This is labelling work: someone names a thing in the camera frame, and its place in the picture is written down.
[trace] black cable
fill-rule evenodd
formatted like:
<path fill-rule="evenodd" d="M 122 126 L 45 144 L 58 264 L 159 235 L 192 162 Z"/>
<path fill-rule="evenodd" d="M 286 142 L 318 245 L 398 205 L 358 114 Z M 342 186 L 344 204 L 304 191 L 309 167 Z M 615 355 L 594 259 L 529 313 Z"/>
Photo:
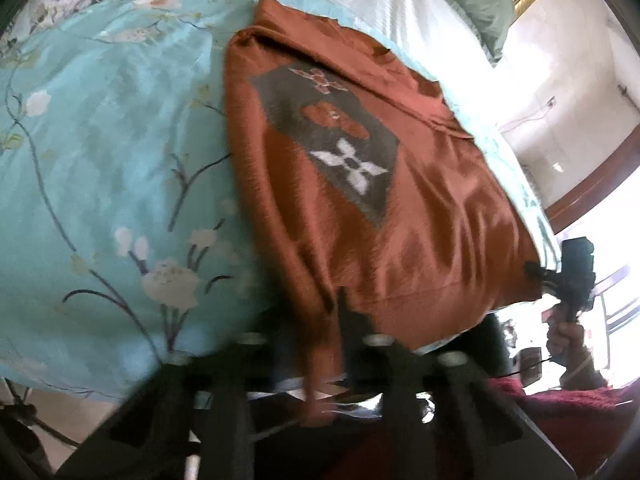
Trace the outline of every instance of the black cable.
<path fill-rule="evenodd" d="M 33 417 L 33 423 L 38 426 L 42 431 L 49 433 L 53 438 L 59 440 L 63 444 L 67 444 L 68 446 L 79 447 L 80 443 L 75 440 L 69 438 L 68 436 L 60 433 L 58 430 L 54 430 L 49 424 L 46 422 L 42 422 L 37 416 Z"/>
<path fill-rule="evenodd" d="M 259 433 L 254 433 L 251 437 L 251 440 L 253 442 L 258 442 L 259 440 L 263 440 L 265 438 L 269 438 L 270 436 L 273 436 L 277 433 L 280 433 L 281 431 L 286 430 L 287 428 L 291 428 L 293 426 L 296 426 L 300 423 L 300 420 L 297 418 L 294 418 L 292 420 L 288 420 L 287 422 L 285 422 L 284 424 L 281 424 L 279 426 L 274 426 L 273 428 L 269 428 L 268 430 L 264 430 L 264 431 L 260 431 Z"/>
<path fill-rule="evenodd" d="M 11 396 L 14 398 L 14 402 L 16 404 L 22 404 L 22 398 L 18 395 L 18 391 L 15 389 L 14 384 L 6 377 L 4 378 L 4 384 L 9 388 L 9 393 L 11 393 Z"/>
<path fill-rule="evenodd" d="M 538 361 L 535 364 L 532 364 L 531 366 L 527 366 L 526 368 L 524 368 L 524 370 L 518 370 L 517 372 L 512 372 L 510 374 L 506 374 L 506 375 L 498 375 L 496 377 L 494 377 L 494 379 L 503 379 L 505 377 L 511 377 L 514 375 L 518 375 L 521 374 L 522 372 L 526 372 L 527 370 L 531 370 L 532 368 L 535 368 L 538 365 L 541 365 L 542 363 L 546 363 L 547 361 L 551 361 L 551 357 L 548 357 L 547 359 L 542 359 L 542 361 Z"/>
<path fill-rule="evenodd" d="M 18 420 L 22 419 L 21 421 L 22 421 L 23 424 L 26 421 L 27 422 L 27 426 L 30 426 L 31 424 L 35 424 L 42 431 L 45 431 L 46 433 L 49 433 L 50 436 L 52 436 L 56 440 L 59 440 L 63 444 L 67 444 L 68 446 L 73 446 L 73 447 L 80 446 L 80 444 L 78 442 L 76 442 L 75 440 L 73 440 L 73 439 L 69 438 L 68 436 L 60 433 L 58 430 L 55 430 L 54 428 L 52 428 L 46 422 L 43 422 L 42 420 L 40 420 L 35 415 L 35 413 L 36 413 L 35 408 L 31 404 L 25 404 L 24 400 L 22 400 L 22 397 L 20 395 L 18 395 L 18 391 L 15 389 L 14 383 L 11 380 L 7 379 L 6 377 L 3 378 L 3 379 L 4 379 L 4 382 L 5 382 L 6 386 L 9 388 L 9 392 L 11 393 L 11 396 L 14 398 L 14 406 L 16 406 L 17 409 L 19 410 L 20 417 L 18 418 Z M 27 394 L 29 392 L 30 392 L 30 388 L 27 388 L 25 390 L 25 398 L 26 398 L 26 396 L 27 396 Z M 28 412 L 27 410 L 23 410 L 22 409 L 22 408 L 27 408 L 28 406 L 31 406 L 30 409 L 33 410 L 33 412 Z"/>

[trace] white star pattern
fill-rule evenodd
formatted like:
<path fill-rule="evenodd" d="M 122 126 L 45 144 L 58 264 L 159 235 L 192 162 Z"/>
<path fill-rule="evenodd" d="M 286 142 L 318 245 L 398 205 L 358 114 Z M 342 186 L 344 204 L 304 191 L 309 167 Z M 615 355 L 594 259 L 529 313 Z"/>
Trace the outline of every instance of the white star pattern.
<path fill-rule="evenodd" d="M 369 189 L 369 180 L 367 180 L 367 177 L 364 175 L 365 173 L 370 176 L 388 173 L 388 170 L 380 168 L 373 162 L 360 160 L 356 156 L 356 149 L 345 138 L 338 140 L 337 148 L 340 154 L 315 151 L 310 151 L 309 153 L 332 168 L 337 166 L 343 167 L 347 171 L 348 183 L 351 184 L 351 187 L 353 187 L 359 195 L 364 195 L 367 189 Z"/>

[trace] bed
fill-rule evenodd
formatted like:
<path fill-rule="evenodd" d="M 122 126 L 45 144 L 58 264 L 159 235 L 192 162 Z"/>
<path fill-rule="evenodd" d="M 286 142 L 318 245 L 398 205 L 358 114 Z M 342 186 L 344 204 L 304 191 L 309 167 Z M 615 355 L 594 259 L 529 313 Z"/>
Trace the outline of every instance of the bed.
<path fill-rule="evenodd" d="M 556 268 L 551 228 L 495 128 L 492 67 L 445 0 L 277 1 L 439 81 Z M 158 363 L 214 351 L 283 303 L 225 135 L 225 45 L 257 2 L 28 0 L 12 19 L 0 40 L 0 376 L 121 399 Z"/>

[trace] wooden door frame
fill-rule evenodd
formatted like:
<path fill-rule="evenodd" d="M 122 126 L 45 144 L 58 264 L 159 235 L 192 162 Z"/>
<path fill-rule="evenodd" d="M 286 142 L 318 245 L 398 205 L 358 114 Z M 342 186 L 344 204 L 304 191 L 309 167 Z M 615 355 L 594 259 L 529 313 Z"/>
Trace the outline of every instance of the wooden door frame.
<path fill-rule="evenodd" d="M 607 160 L 545 213 L 555 234 L 597 206 L 640 167 L 640 124 Z"/>

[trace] electrical cord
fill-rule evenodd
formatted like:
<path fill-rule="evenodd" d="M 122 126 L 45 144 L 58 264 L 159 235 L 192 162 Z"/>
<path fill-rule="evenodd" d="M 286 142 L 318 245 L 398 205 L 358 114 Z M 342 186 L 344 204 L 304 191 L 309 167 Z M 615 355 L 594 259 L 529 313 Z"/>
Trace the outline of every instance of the electrical cord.
<path fill-rule="evenodd" d="M 35 425 L 39 427 L 42 431 L 49 433 L 50 436 L 52 436 L 56 440 L 59 440 L 63 444 L 67 444 L 68 446 L 73 446 L 73 447 L 80 446 L 79 442 L 76 442 L 72 438 L 69 438 L 68 436 L 60 433 L 58 430 L 52 428 L 49 424 L 40 420 L 36 416 L 35 407 L 32 404 L 26 404 L 25 401 L 23 400 L 30 393 L 30 388 L 27 388 L 27 390 L 25 391 L 24 397 L 21 397 L 18 394 L 17 390 L 15 389 L 15 385 L 13 384 L 12 381 L 10 381 L 7 378 L 4 378 L 4 383 L 6 384 L 6 387 L 9 389 L 9 393 L 11 393 L 11 396 L 14 398 L 13 404 L 4 407 L 4 409 L 7 410 L 7 413 L 11 412 L 14 418 L 16 418 L 17 420 L 20 420 L 20 422 L 22 422 L 27 426 Z"/>
<path fill-rule="evenodd" d="M 532 368 L 535 368 L 536 366 L 539 366 L 542 363 L 546 363 L 547 361 L 551 361 L 551 359 L 552 359 L 551 357 L 548 357 L 547 359 L 542 359 L 542 361 L 538 361 L 537 363 L 532 364 L 531 366 L 527 366 L 523 370 L 518 370 L 517 372 L 512 372 L 512 373 L 506 374 L 506 375 L 498 375 L 497 377 L 494 377 L 494 379 L 503 379 L 505 377 L 511 377 L 511 376 L 514 376 L 514 375 L 521 374 L 522 372 L 526 372 L 527 370 L 531 370 Z"/>
<path fill-rule="evenodd" d="M 530 123 L 532 121 L 541 121 L 542 119 L 546 118 L 546 116 L 549 114 L 549 111 L 554 106 L 556 106 L 555 98 L 551 98 L 551 99 L 549 99 L 549 101 L 545 105 L 541 106 L 540 108 L 538 108 L 537 110 L 535 110 L 534 112 L 529 114 L 528 116 L 522 117 L 520 119 L 516 119 L 514 121 L 509 121 L 508 123 L 504 124 L 499 129 L 499 131 L 500 131 L 501 134 L 508 134 L 509 132 L 515 130 L 516 128 L 519 128 L 520 126 L 522 126 L 525 123 Z M 546 112 L 544 114 L 542 114 L 542 117 L 534 117 L 534 115 L 539 113 L 540 110 L 545 110 L 545 109 L 546 109 Z"/>

